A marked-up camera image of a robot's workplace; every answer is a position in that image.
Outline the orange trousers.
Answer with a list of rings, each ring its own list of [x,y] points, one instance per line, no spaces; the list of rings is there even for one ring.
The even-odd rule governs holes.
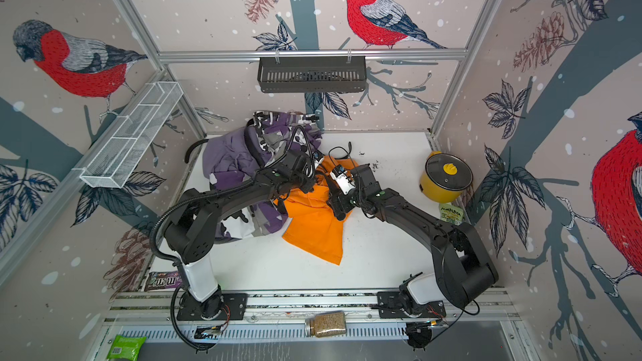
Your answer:
[[[352,170],[358,163],[326,155],[316,170],[314,190],[309,193],[291,190],[284,202],[290,223],[283,239],[304,252],[339,265],[343,258],[344,222],[335,218],[327,204],[329,187],[325,180],[336,165]]]

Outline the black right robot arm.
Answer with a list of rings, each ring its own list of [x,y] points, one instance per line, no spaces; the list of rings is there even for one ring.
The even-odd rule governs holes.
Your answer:
[[[412,277],[401,290],[411,304],[423,306],[440,294],[464,309],[498,282],[498,271],[472,225],[445,222],[412,205],[399,192],[383,189],[368,164],[353,170],[338,165],[326,180],[328,204],[337,219],[359,208],[368,218],[398,227],[431,253],[434,272]]]

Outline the lilac purple trousers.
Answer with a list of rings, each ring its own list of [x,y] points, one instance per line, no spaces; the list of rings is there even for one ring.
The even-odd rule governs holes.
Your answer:
[[[212,188],[226,190],[236,187],[251,179],[259,169],[245,146],[244,128],[207,142],[202,157],[202,172]]]

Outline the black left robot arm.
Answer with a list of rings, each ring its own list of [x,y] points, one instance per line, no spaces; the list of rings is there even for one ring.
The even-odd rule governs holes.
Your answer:
[[[213,348],[190,340],[179,328],[176,305],[180,291],[196,307],[198,319],[215,320],[222,314],[228,324],[232,317],[209,260],[216,245],[235,241],[217,232],[222,222],[245,208],[279,201],[294,189],[311,192],[321,160],[304,127],[296,125],[281,155],[259,168],[254,177],[222,191],[188,190],[158,218],[150,231],[150,250],[155,257],[171,262],[181,276],[182,285],[175,289],[170,302],[170,321],[182,342],[197,352]]]

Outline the purple camouflage trousers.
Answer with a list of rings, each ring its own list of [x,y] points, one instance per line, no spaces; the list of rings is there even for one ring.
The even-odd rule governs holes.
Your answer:
[[[268,133],[277,133],[282,136],[280,147],[274,158],[267,163],[271,165],[277,158],[284,154],[289,145],[289,137],[295,132],[295,127],[301,125],[304,133],[295,132],[294,142],[290,145],[292,150],[307,150],[308,145],[318,149],[322,133],[317,127],[319,117],[314,114],[274,112],[274,123],[267,129]],[[224,219],[216,229],[217,239],[244,239],[248,237],[267,236],[282,229],[288,220],[287,212],[281,210],[271,202],[261,202],[246,207],[240,212]]]

